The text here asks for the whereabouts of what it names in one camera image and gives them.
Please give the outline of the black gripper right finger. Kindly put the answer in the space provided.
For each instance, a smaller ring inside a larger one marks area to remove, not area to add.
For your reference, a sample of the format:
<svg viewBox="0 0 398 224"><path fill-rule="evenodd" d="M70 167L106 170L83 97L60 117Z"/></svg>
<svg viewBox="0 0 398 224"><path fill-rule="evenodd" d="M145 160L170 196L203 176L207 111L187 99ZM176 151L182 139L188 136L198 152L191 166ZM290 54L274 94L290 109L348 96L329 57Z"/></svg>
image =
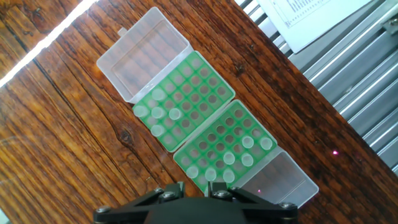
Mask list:
<svg viewBox="0 0 398 224"><path fill-rule="evenodd" d="M298 223L296 204L271 203L240 187L227 187L225 182L209 182L208 197L226 202L221 208L237 210L249 223Z"/></svg>

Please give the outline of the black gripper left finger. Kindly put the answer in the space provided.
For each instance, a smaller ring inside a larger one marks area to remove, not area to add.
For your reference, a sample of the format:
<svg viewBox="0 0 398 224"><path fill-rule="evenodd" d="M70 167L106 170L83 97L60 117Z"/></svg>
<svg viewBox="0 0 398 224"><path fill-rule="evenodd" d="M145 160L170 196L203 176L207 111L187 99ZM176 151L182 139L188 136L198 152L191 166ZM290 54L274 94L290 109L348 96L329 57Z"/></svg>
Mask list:
<svg viewBox="0 0 398 224"><path fill-rule="evenodd" d="M164 189L156 188L119 208L111 208L109 205L100 206L93 212L93 223L144 223L151 210L184 197L184 182L167 184Z"/></svg>

